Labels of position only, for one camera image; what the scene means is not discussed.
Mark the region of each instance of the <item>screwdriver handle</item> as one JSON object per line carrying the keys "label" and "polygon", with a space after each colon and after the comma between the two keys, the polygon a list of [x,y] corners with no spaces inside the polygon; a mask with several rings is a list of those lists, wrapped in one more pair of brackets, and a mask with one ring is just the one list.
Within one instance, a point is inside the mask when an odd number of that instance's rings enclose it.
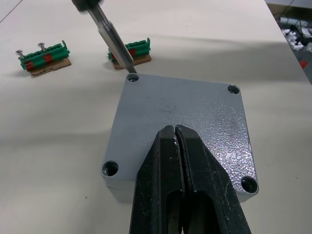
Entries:
{"label": "screwdriver handle", "polygon": [[95,8],[102,0],[72,0],[78,11],[87,11],[88,9]]}

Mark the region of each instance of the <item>cable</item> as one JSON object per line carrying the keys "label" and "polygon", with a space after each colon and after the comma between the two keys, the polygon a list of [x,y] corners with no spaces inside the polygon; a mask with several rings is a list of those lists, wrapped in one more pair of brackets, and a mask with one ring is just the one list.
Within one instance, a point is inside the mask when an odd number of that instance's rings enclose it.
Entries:
{"label": "cable", "polygon": [[310,37],[307,37],[307,36],[302,32],[301,20],[299,20],[299,25],[300,25],[299,32],[301,33],[302,37],[303,37],[303,38],[310,38]]}
{"label": "cable", "polygon": [[288,11],[288,9],[290,8],[290,6],[292,5],[293,2],[294,2],[294,0],[292,0],[292,1],[289,3],[289,5],[288,5],[287,7],[285,7],[284,11],[282,11],[281,13],[275,13],[275,14],[273,14],[273,16],[279,15],[279,16],[278,16],[279,21],[281,20],[281,16],[282,16],[282,15],[286,16],[286,17],[287,17],[286,25],[287,25],[288,20],[289,20],[289,17],[288,17],[287,15],[285,15],[285,13]]}
{"label": "cable", "polygon": [[284,11],[282,12],[281,15],[283,15],[286,11],[288,11],[288,9],[290,8],[290,6],[292,5],[293,2],[294,2],[294,0],[292,0],[291,3],[289,3],[289,5],[284,9]]}

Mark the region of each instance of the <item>screwdriver shaft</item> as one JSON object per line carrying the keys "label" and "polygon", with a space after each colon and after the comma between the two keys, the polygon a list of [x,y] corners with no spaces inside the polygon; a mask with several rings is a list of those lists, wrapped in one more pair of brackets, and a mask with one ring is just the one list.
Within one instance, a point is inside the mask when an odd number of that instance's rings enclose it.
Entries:
{"label": "screwdriver shaft", "polygon": [[106,18],[100,6],[97,4],[96,7],[88,9],[88,12],[96,23],[98,32],[112,51],[118,63],[127,69],[129,73],[136,73],[133,66],[133,59],[128,49],[122,42],[113,24]]}

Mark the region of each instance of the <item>screwdriver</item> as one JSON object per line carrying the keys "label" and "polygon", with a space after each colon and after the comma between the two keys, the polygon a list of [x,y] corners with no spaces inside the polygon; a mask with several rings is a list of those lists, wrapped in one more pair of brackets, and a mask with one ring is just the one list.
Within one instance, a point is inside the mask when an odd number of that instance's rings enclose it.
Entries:
{"label": "screwdriver", "polygon": [[133,59],[113,24],[107,19],[98,2],[101,0],[72,0],[78,11],[88,11],[98,27],[98,32],[112,51],[117,62],[129,73],[137,73]]}

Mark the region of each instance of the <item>screw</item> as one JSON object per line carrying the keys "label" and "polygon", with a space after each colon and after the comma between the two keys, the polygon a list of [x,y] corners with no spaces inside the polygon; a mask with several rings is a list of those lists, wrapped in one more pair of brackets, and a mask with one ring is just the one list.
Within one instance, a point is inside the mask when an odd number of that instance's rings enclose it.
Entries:
{"label": "screw", "polygon": [[127,79],[130,81],[130,82],[136,82],[138,80],[138,75],[136,73],[129,73],[127,75]]}
{"label": "screw", "polygon": [[44,47],[44,43],[43,43],[43,42],[40,42],[40,43],[38,44],[38,47],[40,47],[41,50],[42,50],[43,52],[46,52],[46,51],[47,51],[47,50],[45,49],[45,47]]}
{"label": "screw", "polygon": [[21,59],[24,59],[24,58],[25,58],[25,56],[23,55],[23,51],[22,51],[22,50],[17,50],[17,51],[15,52],[15,54],[18,55]]}

